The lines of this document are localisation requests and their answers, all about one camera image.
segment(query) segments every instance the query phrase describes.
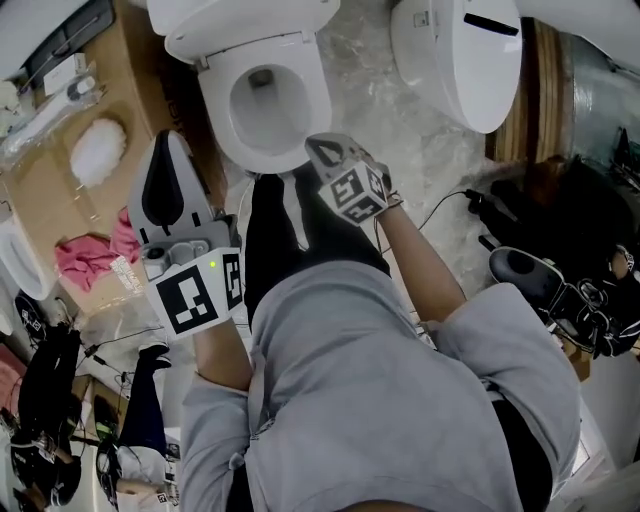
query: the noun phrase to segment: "pink cloth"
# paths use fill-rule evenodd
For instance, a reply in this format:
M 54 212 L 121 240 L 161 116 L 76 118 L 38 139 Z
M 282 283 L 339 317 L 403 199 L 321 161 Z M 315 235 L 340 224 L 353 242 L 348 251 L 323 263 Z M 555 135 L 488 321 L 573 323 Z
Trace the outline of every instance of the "pink cloth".
M 140 257 L 140 244 L 136 240 L 129 211 L 118 213 L 111 241 L 97 235 L 84 235 L 60 244 L 55 249 L 60 273 L 84 292 L 90 292 L 93 283 L 111 272 L 111 263 L 124 256 L 129 263 Z
M 111 252 L 124 256 L 129 263 L 135 263 L 140 257 L 140 244 L 129 220 L 129 210 L 123 208 L 118 213 L 118 222 L 111 234 Z
M 84 235 L 55 249 L 60 273 L 83 292 L 91 291 L 96 280 L 111 272 L 111 262 L 118 255 L 109 249 L 109 239 Z

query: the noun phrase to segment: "gray t-shirt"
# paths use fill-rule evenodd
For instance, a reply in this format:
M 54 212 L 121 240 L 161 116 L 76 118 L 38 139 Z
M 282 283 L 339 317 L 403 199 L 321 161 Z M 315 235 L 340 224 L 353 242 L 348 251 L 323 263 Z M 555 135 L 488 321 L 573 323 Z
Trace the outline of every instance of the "gray t-shirt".
M 185 398 L 184 512 L 224 512 L 243 463 L 259 512 L 334 512 L 370 500 L 521 510 L 489 383 L 523 416 L 554 479 L 570 470 L 578 381 L 511 285 L 441 324 L 438 351 L 416 335 L 391 279 L 352 262 L 283 281 L 253 327 L 249 393 L 196 376 Z

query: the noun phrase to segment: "sleeve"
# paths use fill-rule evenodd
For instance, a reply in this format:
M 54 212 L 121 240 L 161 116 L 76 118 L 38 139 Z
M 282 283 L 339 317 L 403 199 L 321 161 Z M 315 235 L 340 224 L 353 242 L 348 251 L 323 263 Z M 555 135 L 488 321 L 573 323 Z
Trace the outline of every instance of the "sleeve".
M 180 508 L 225 512 L 234 466 L 249 446 L 247 393 L 196 375 L 182 405 Z
M 542 446 L 555 481 L 564 480 L 580 439 L 579 382 L 518 289 L 485 290 L 436 329 L 434 343 L 498 387 Z

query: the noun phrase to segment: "black pants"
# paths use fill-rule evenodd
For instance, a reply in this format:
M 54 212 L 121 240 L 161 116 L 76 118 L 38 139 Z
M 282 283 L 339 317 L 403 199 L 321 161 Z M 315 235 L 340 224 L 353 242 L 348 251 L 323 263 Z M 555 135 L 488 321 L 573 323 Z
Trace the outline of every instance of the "black pants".
M 247 230 L 245 304 L 249 324 L 258 303 L 274 286 L 293 274 L 329 261 L 357 261 L 389 274 L 389 265 L 364 234 L 337 217 L 318 195 L 320 180 L 310 163 L 294 171 L 296 194 L 309 249 L 298 245 L 282 202 L 284 182 L 261 176 L 253 190 Z
M 20 429 L 32 439 L 41 432 L 56 442 L 72 403 L 71 386 L 76 374 L 80 333 L 65 324 L 47 329 L 22 381 L 18 398 Z
M 131 385 L 131 399 L 124 419 L 120 445 L 143 446 L 167 454 L 167 441 L 164 434 L 162 409 L 158 402 L 153 374 L 157 370 L 157 361 L 152 356 L 138 359 L 136 373 Z

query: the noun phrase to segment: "hand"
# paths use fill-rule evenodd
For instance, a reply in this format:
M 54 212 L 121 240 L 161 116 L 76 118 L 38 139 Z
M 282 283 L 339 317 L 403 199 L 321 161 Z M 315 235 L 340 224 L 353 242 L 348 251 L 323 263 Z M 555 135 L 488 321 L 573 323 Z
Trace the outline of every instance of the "hand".
M 615 275 L 618 280 L 624 279 L 629 273 L 627 258 L 620 251 L 616 251 L 613 255 L 613 259 L 611 260 L 611 272 L 613 272 L 613 275 Z

